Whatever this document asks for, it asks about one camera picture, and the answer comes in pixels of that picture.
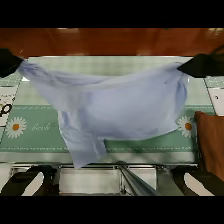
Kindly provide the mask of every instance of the brown leather object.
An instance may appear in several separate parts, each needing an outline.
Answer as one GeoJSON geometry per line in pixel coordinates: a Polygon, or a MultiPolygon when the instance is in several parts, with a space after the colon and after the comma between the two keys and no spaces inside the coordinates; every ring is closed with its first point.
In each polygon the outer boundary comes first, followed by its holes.
{"type": "Polygon", "coordinates": [[[196,111],[195,119],[204,166],[224,181],[224,116],[196,111]]]}

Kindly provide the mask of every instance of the wooden floor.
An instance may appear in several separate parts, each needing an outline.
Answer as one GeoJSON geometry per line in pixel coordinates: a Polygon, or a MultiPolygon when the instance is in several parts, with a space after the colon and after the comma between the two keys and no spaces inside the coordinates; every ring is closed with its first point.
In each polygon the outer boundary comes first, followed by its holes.
{"type": "Polygon", "coordinates": [[[0,28],[15,55],[194,56],[224,44],[224,28],[0,28]]]}

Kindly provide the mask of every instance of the daisy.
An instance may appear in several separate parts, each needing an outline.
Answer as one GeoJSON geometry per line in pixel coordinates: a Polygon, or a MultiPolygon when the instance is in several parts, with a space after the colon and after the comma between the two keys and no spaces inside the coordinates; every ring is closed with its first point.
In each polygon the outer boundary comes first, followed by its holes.
{"type": "Polygon", "coordinates": [[[193,128],[193,123],[191,121],[190,117],[182,117],[178,121],[178,130],[182,131],[182,135],[184,135],[186,138],[189,137],[191,138],[193,133],[192,133],[192,128],[193,128]]]}
{"type": "Polygon", "coordinates": [[[8,138],[17,138],[26,130],[26,121],[22,117],[14,117],[6,126],[8,138]]]}

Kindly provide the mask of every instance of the green tablecloth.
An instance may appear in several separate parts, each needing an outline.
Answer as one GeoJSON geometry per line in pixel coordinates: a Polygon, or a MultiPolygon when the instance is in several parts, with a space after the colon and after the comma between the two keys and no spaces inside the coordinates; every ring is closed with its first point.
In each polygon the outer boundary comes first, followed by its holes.
{"type": "MultiPolygon", "coordinates": [[[[70,73],[126,75],[189,59],[157,56],[67,56],[37,57],[30,58],[29,61],[50,70],[70,73]]],[[[186,106],[177,120],[182,121],[182,126],[187,121],[194,124],[193,116],[196,110],[214,113],[204,80],[191,77],[189,79],[186,106]]],[[[197,154],[195,136],[196,130],[193,125],[192,131],[187,130],[183,133],[176,130],[144,141],[105,141],[108,156],[101,162],[122,159],[129,163],[194,163],[197,154]]],[[[0,151],[0,161],[71,162],[58,130],[56,111],[25,79],[20,83],[9,115],[8,127],[3,133],[0,151]],[[25,130],[19,136],[13,136],[13,128],[16,128],[18,122],[26,126],[25,130]]]]}

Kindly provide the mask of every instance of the blue cloth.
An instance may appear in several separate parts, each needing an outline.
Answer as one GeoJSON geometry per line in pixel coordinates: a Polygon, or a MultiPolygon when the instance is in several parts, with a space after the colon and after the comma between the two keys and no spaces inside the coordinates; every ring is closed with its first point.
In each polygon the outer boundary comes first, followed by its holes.
{"type": "Polygon", "coordinates": [[[47,71],[23,61],[19,72],[58,111],[60,133],[74,166],[106,155],[107,140],[143,140],[177,129],[188,75],[171,63],[124,76],[47,71]]]}

